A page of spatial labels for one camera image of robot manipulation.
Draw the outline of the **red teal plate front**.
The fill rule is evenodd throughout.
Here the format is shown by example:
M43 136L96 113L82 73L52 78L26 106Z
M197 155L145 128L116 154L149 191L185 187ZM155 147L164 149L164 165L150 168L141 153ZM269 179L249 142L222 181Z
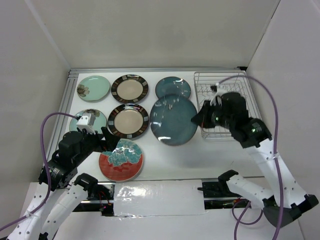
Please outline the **red teal plate front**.
M121 139L115 150L100 154L98 165L110 181L124 182L135 178L143 168L144 154L132 140Z

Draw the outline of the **dark teal plate front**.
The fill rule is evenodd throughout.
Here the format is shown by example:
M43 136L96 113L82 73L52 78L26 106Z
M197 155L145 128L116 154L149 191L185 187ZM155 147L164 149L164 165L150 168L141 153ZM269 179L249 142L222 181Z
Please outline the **dark teal plate front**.
M198 126L191 121L196 114L197 109L188 98L177 94L165 95L151 108L151 131L165 145L184 145L197 131Z

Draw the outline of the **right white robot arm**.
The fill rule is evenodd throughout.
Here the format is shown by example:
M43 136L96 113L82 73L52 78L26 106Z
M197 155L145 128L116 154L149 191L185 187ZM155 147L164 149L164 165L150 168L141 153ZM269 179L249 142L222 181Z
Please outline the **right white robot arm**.
M237 92L227 92L205 100L191 121L205 129L226 128L231 136L253 158L270 189L244 179L235 170L218 177L218 190L223 196L240 195L262 209L267 220L276 227L289 225L319 204L294 179L281 156L274 150L275 137L265 123L249 116L246 100Z

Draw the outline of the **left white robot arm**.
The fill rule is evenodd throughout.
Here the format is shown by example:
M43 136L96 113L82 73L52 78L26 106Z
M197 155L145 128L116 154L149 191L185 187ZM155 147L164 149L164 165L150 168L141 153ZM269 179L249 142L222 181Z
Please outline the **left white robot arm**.
M78 174L78 166L93 152L112 152L120 137L102 127L64 134L50 161L46 161L33 198L24 215L12 224L9 240L52 240L59 227L84 199L92 200L101 191L98 180Z

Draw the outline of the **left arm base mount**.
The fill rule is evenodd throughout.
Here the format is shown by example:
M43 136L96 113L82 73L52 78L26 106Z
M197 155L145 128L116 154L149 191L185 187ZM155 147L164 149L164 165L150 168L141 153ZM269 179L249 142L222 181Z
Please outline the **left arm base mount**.
M74 213L99 213L104 217L114 216L115 184L99 182L96 193L80 202Z

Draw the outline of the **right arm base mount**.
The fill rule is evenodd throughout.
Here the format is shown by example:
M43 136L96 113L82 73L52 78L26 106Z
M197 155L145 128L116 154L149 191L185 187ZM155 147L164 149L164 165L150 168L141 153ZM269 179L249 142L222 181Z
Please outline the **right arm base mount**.
M205 210L231 209L236 203L237 208L244 208L248 200L232 193L219 181L203 181L202 186L197 188L202 192Z

